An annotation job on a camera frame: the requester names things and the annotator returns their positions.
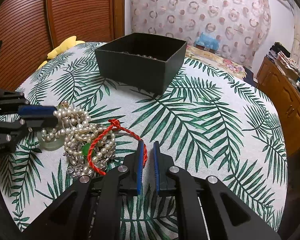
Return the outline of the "pale green jade bangle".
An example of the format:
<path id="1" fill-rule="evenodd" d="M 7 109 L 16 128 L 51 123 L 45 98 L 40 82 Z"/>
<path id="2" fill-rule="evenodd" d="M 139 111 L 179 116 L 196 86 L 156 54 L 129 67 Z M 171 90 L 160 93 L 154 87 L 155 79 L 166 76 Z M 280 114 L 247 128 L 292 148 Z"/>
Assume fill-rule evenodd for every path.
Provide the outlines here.
<path id="1" fill-rule="evenodd" d="M 41 131 L 38 131 L 36 133 L 36 135 L 37 135 L 37 139 L 39 141 L 40 147 L 44 150 L 55 151 L 64 146 L 64 139 L 65 139 L 64 135 L 60 136 L 57 139 L 52 139 L 50 141 L 45 141 L 43 139 Z"/>

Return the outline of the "green stone silver brooch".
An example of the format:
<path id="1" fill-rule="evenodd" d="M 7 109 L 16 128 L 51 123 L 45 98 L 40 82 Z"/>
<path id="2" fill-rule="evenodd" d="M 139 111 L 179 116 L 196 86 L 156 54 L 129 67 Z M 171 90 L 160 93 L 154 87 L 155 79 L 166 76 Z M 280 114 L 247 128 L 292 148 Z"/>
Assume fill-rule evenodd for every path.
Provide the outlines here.
<path id="1" fill-rule="evenodd" d="M 67 174 L 77 179 L 81 176 L 104 176 L 108 163 L 115 157 L 115 133 L 101 124 L 88 124 L 61 129 L 65 135 L 64 155 L 68 158 Z"/>

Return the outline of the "black open jewelry box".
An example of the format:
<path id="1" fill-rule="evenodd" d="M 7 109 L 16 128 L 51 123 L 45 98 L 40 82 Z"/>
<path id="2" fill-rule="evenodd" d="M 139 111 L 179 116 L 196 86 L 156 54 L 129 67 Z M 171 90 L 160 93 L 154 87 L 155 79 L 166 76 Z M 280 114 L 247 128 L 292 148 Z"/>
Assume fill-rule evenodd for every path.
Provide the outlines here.
<path id="1" fill-rule="evenodd" d="M 185 59 L 187 42 L 146 33 L 132 33 L 95 49 L 101 76 L 163 94 Z"/>

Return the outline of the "brown louvered wardrobe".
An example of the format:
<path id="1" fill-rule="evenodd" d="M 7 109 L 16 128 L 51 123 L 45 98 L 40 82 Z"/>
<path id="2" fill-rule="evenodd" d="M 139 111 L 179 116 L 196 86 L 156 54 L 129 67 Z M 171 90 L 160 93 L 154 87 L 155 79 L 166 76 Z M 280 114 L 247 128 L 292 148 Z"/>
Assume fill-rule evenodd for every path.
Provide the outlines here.
<path id="1" fill-rule="evenodd" d="M 15 90 L 66 38 L 125 33 L 125 0 L 0 0 L 0 88 Z"/>

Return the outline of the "yellow plush toy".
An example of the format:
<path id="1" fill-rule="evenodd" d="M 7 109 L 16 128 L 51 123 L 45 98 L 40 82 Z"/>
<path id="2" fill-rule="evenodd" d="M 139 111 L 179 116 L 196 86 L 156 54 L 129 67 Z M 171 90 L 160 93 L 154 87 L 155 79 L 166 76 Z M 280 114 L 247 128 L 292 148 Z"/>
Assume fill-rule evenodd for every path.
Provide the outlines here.
<path id="1" fill-rule="evenodd" d="M 67 51 L 68 49 L 85 43 L 84 41 L 77 40 L 77 36 L 70 36 L 69 38 L 65 39 L 59 46 L 57 46 L 55 49 L 53 49 L 51 52 L 49 52 L 46 56 L 46 60 L 43 61 L 40 66 L 37 69 L 42 68 L 47 62 L 51 59 L 54 59 L 59 54 Z"/>

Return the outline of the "palm leaf print bedspread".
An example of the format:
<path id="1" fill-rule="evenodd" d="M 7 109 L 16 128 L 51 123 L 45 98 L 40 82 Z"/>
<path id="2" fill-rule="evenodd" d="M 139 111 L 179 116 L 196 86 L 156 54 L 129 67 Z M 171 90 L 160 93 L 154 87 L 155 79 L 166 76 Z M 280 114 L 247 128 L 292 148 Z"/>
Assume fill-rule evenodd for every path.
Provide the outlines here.
<path id="1" fill-rule="evenodd" d="M 178 239 L 173 198 L 155 194 L 153 142 L 193 176 L 213 175 L 278 231 L 287 192 L 287 155 L 279 116 L 260 90 L 224 70 L 186 57 L 162 95 L 101 76 L 87 42 L 34 72 L 17 88 L 31 104 L 68 100 L 88 111 L 91 122 L 118 119 L 148 148 L 143 193 L 123 201 L 121 239 Z M 0 187 L 18 231 L 24 231 L 71 184 L 82 167 L 72 167 L 64 148 L 46 151 L 35 135 L 6 156 Z"/>

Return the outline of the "wooden sideboard cabinet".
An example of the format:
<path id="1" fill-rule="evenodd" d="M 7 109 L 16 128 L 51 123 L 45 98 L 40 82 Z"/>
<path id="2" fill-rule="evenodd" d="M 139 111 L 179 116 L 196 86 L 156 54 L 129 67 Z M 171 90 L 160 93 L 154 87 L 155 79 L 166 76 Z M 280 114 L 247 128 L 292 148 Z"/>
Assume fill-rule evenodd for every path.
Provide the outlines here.
<path id="1" fill-rule="evenodd" d="M 264 57 L 256 78 L 258 89 L 277 110 L 290 156 L 300 148 L 300 94 L 268 57 Z"/>

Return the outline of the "floral quilt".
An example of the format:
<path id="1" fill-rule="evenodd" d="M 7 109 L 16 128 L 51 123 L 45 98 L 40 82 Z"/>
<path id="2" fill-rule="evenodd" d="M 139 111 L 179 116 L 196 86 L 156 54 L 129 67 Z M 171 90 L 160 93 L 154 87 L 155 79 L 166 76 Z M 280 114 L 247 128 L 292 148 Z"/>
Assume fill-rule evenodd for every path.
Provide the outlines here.
<path id="1" fill-rule="evenodd" d="M 200 50 L 194 46 L 187 45 L 185 56 L 210 65 L 211 67 L 224 70 L 241 80 L 247 77 L 245 69 L 242 65 L 232 62 L 229 59 L 224 59 L 209 51 Z"/>

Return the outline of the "blue plush toy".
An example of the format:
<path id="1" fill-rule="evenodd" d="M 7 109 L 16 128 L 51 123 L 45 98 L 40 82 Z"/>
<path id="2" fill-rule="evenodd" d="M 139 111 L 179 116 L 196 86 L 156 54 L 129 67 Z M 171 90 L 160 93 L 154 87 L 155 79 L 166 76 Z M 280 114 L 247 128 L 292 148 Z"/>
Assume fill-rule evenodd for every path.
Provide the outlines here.
<path id="1" fill-rule="evenodd" d="M 218 50 L 220 42 L 216 38 L 201 33 L 200 36 L 196 39 L 194 44 L 205 48 Z"/>

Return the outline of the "stack of folded clothes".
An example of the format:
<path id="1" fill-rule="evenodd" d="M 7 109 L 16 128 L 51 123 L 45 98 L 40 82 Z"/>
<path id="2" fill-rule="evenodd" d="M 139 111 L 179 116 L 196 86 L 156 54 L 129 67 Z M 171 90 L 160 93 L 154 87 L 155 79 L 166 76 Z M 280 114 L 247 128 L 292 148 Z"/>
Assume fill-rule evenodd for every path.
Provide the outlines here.
<path id="1" fill-rule="evenodd" d="M 290 57 L 290 52 L 280 43 L 275 42 L 267 57 L 275 63 L 284 72 L 284 74 L 293 81 L 300 80 L 300 68 L 297 62 Z"/>

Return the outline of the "circle patterned curtain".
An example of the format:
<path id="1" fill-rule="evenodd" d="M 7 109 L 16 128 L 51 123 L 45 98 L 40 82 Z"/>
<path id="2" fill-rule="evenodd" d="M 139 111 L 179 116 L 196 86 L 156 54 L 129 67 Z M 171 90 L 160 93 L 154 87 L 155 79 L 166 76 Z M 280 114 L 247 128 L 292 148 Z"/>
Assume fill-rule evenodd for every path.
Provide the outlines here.
<path id="1" fill-rule="evenodd" d="M 130 0 L 131 30 L 185 40 L 210 39 L 223 58 L 251 67 L 268 35 L 268 0 Z"/>

